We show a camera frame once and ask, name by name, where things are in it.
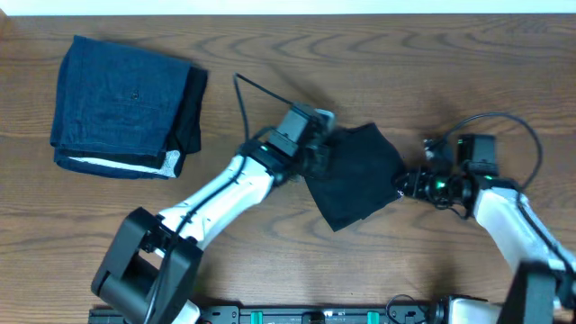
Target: wood grain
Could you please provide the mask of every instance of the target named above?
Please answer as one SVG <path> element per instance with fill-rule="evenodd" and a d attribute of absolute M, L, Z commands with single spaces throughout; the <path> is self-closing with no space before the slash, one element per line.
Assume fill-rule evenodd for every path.
<path fill-rule="evenodd" d="M 137 206 L 158 211 L 216 176 L 241 142 L 231 76 L 293 100 L 376 122 L 407 163 L 421 140 L 487 111 L 527 119 L 544 143 L 528 190 L 552 232 L 576 249 L 576 20 L 573 15 L 14 17 L 0 41 L 0 322 L 86 322 L 102 302 L 92 277 Z M 64 171 L 49 144 L 59 63 L 81 34 L 192 59 L 211 71 L 202 151 L 170 181 Z M 243 87 L 253 130 L 286 107 Z M 524 179 L 535 151 L 508 121 L 502 173 Z M 200 295 L 261 304 L 376 304 L 396 293 L 466 293 L 503 301 L 511 273 L 473 221 L 395 202 L 333 233 L 305 184 L 290 183 L 245 212 L 206 251 Z"/>

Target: black cable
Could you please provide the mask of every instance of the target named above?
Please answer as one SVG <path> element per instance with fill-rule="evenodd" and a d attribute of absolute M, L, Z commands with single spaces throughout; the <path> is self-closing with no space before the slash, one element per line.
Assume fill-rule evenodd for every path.
<path fill-rule="evenodd" d="M 479 113 L 477 115 L 468 117 L 465 120 L 458 122 L 451 130 L 447 131 L 442 136 L 441 140 L 447 140 L 448 137 L 450 135 L 452 135 L 453 132 L 460 130 L 468 122 L 475 121 L 477 119 L 484 118 L 484 117 L 505 117 L 505 118 L 511 119 L 512 121 L 515 121 L 515 122 L 521 124 L 522 126 L 524 126 L 524 128 L 526 128 L 526 130 L 530 133 L 530 136 L 532 136 L 532 139 L 534 140 L 534 143 L 536 144 L 537 160 L 536 160 L 536 164 L 534 166 L 534 169 L 532 170 L 532 173 L 530 174 L 528 179 L 524 182 L 524 184 L 522 184 L 522 187 L 521 187 L 522 191 L 526 190 L 528 188 L 528 186 L 532 183 L 532 181 L 534 180 L 536 175 L 538 174 L 538 171 L 540 170 L 540 166 L 542 165 L 543 150 L 542 150 L 542 143 L 540 143 L 540 139 L 538 138 L 538 135 L 536 135 L 536 131 L 532 127 L 530 127 L 530 125 L 528 125 L 528 123 L 525 122 L 523 119 L 521 119 L 515 115 L 509 114 L 507 112 Z"/>
<path fill-rule="evenodd" d="M 401 293 L 401 294 L 397 294 L 396 296 L 392 297 L 392 299 L 390 299 L 388 301 L 388 303 L 386 303 L 386 316 L 395 324 L 401 324 L 400 322 L 398 322 L 391 314 L 390 314 L 390 306 L 392 306 L 392 304 L 399 299 L 400 297 L 404 297 L 404 298 L 408 298 L 411 301 L 413 301 L 414 303 L 416 303 L 416 307 L 418 307 L 418 309 L 424 313 L 424 320 L 416 323 L 416 324 L 421 324 L 426 322 L 427 318 L 426 318 L 426 314 L 428 314 L 428 312 L 426 310 L 423 310 L 422 307 L 420 307 L 420 305 L 418 305 L 418 303 L 416 302 L 416 300 L 414 298 L 412 298 L 412 296 Z"/>
<path fill-rule="evenodd" d="M 252 85 L 253 87 L 255 87 L 256 89 L 258 89 L 258 90 L 260 90 L 260 91 L 262 91 L 262 92 L 264 92 L 264 93 L 266 93 L 266 94 L 268 94 L 268 95 L 271 95 L 272 97 L 280 100 L 281 102 L 284 102 L 285 104 L 290 104 L 290 105 L 293 104 L 293 102 L 291 102 L 290 100 L 282 98 L 280 95 L 273 93 L 272 91 L 264 88 L 263 86 L 261 86 L 261 85 L 255 83 L 255 82 L 247 79 L 246 77 L 242 76 L 241 74 L 238 74 L 238 73 L 237 73 L 237 74 L 234 75 L 234 79 L 235 79 L 234 82 L 235 82 L 235 83 L 237 83 L 237 82 L 236 82 L 236 77 L 237 77 L 237 78 L 240 78 L 240 79 L 242 79 L 242 80 L 244 80 L 244 81 L 246 81 L 246 82 L 248 82 L 249 84 L 251 84 L 251 85 Z"/>
<path fill-rule="evenodd" d="M 436 175 L 432 175 L 430 177 L 430 180 L 435 177 Z M 443 198 L 443 202 L 440 202 L 438 199 L 433 198 L 430 194 L 430 192 L 427 193 L 427 198 L 434 204 L 434 207 L 436 209 L 438 209 L 439 211 L 451 211 L 453 213 L 455 213 L 458 217 L 460 217 L 461 219 L 464 218 L 464 216 L 457 211 L 455 208 L 453 208 L 452 206 L 454 205 L 454 192 L 452 189 L 452 182 L 456 179 L 456 178 L 461 178 L 459 175 L 452 175 L 450 177 L 448 177 L 448 179 L 446 180 L 446 185 L 445 188 L 448 191 L 448 197 L 447 198 Z"/>
<path fill-rule="evenodd" d="M 265 88 L 263 88 L 261 85 L 258 85 L 256 83 L 254 83 L 253 81 L 247 79 L 246 77 L 236 73 L 234 74 L 233 77 L 233 82 L 234 82 L 234 89 L 236 90 L 236 97 L 238 98 L 238 106 L 240 109 L 240 113 L 242 114 L 242 121 L 244 123 L 244 141 L 248 142 L 250 140 L 250 130 L 249 130 L 249 125 L 248 125 L 248 116 L 246 114 L 246 108 L 244 106 L 244 101 L 242 100 L 242 93 L 240 92 L 240 87 L 239 87 L 239 83 L 238 83 L 238 79 L 242 79 L 246 82 L 248 82 L 249 84 L 251 84 L 252 86 L 256 87 L 257 89 L 271 95 L 272 97 L 286 103 L 286 104 L 292 104 L 291 101 L 288 101 L 284 98 L 282 98 L 280 95 L 275 94 Z M 263 128 L 262 130 L 260 130 L 259 132 L 256 133 L 256 135 L 254 136 L 254 140 L 258 139 L 259 137 L 263 136 L 264 134 L 266 134 L 267 132 L 273 130 L 274 127 L 266 127 Z M 172 234 L 171 238 L 170 238 L 170 243 L 168 245 L 168 248 L 166 249 L 166 253 L 164 254 L 164 258 L 162 259 L 162 263 L 160 264 L 160 269 L 158 270 L 158 275 L 157 275 L 157 280 L 156 280 L 156 285 L 154 286 L 154 290 L 152 291 L 152 296 L 150 298 L 150 304 L 148 305 L 148 308 L 146 310 L 146 316 L 144 318 L 144 322 L 143 324 L 149 324 L 152 316 L 154 315 L 154 311 L 156 308 L 156 300 L 158 299 L 158 294 L 160 292 L 160 285 L 164 282 L 164 277 L 166 276 L 166 272 L 167 272 L 167 265 L 168 265 L 168 260 L 169 258 L 172 256 L 172 251 L 174 250 L 174 248 L 176 247 L 176 243 L 178 241 L 178 238 L 180 237 L 180 233 L 182 232 L 182 230 L 184 229 L 185 225 L 190 221 L 190 219 L 196 214 L 196 212 L 198 212 L 198 210 L 200 210 L 209 200 L 211 200 L 212 198 L 214 198 L 215 196 L 217 196 L 219 193 L 221 193 L 224 189 L 226 189 L 229 185 L 232 185 L 236 182 L 236 180 L 240 177 L 240 175 L 242 174 L 242 171 L 244 170 L 244 166 L 246 165 L 246 157 L 242 158 L 242 162 L 240 163 L 240 167 L 238 168 L 238 171 L 236 172 L 236 174 L 225 184 L 221 185 L 218 189 L 216 189 L 215 191 L 213 191 L 212 193 L 210 193 L 208 196 L 206 196 L 204 199 L 202 199 L 200 202 L 198 202 L 198 204 L 196 204 L 194 206 L 194 208 L 192 208 L 180 221 L 180 223 L 178 224 L 178 227 L 176 228 L 176 231 Z"/>
<path fill-rule="evenodd" d="M 454 133 L 455 131 L 460 130 L 465 124 L 467 124 L 468 122 L 480 119 L 480 118 L 484 118 L 484 117 L 505 117 L 508 118 L 514 122 L 517 122 L 519 124 L 521 124 L 522 126 L 524 126 L 524 128 L 528 131 L 528 133 L 530 134 L 530 136 L 532 137 L 532 139 L 534 140 L 535 146 L 536 146 L 536 163 L 534 166 L 534 169 L 532 170 L 532 173 L 530 174 L 530 176 L 528 177 L 528 179 L 518 188 L 517 190 L 517 196 L 516 196 L 516 205 L 518 207 L 518 209 L 520 210 L 520 212 L 522 213 L 522 216 L 524 217 L 524 219 L 526 220 L 526 222 L 532 227 L 532 229 L 536 232 L 536 234 L 538 235 L 538 237 L 540 237 L 540 239 L 546 244 L 546 246 L 553 251 L 558 258 L 564 263 L 564 267 L 566 269 L 566 272 L 569 275 L 574 275 L 574 271 L 572 269 L 572 266 L 570 264 L 570 262 L 568 261 L 568 259 L 563 255 L 563 253 L 560 251 L 558 245 L 556 244 L 556 242 L 552 242 L 541 230 L 540 228 L 536 225 L 536 223 L 534 222 L 534 220 L 532 220 L 532 217 L 530 217 L 530 215 L 528 214 L 528 212 L 526 211 L 526 209 L 524 208 L 524 204 L 522 203 L 522 193 L 530 186 L 530 184 L 532 183 L 532 181 L 534 181 L 534 179 L 536 178 L 536 175 L 538 174 L 538 171 L 540 170 L 540 166 L 542 165 L 542 161 L 544 158 L 544 150 L 542 148 L 542 142 L 540 142 L 540 139 L 538 138 L 538 135 L 536 134 L 536 131 L 523 119 L 514 116 L 512 114 L 506 113 L 506 112 L 486 112 L 486 113 L 480 113 L 477 115 L 474 115 L 472 117 L 468 117 L 463 121 L 460 121 L 459 123 L 457 123 L 451 130 L 447 131 L 444 136 L 442 137 L 441 140 L 447 140 L 447 138 Z"/>
<path fill-rule="evenodd" d="M 448 209 L 452 204 L 452 197 L 449 195 L 448 198 L 444 198 L 444 197 L 440 197 L 439 199 L 436 198 L 435 196 L 432 196 L 431 190 L 432 190 L 432 181 L 436 179 L 436 177 L 438 176 L 438 173 L 434 173 L 431 176 L 428 177 L 428 180 L 426 181 L 426 186 L 424 187 L 424 192 L 426 193 L 426 197 L 430 200 L 430 202 L 432 204 L 434 204 L 434 207 L 436 207 L 438 210 L 443 211 L 445 209 Z M 448 178 L 448 180 L 446 181 L 446 187 L 449 188 L 449 183 L 450 178 Z"/>
<path fill-rule="evenodd" d="M 414 190 L 412 190 L 412 196 L 413 197 L 416 197 L 416 192 L 418 190 L 418 183 L 420 180 L 420 173 L 422 173 L 422 166 L 418 167 L 418 172 L 416 173 L 416 180 L 414 181 Z"/>

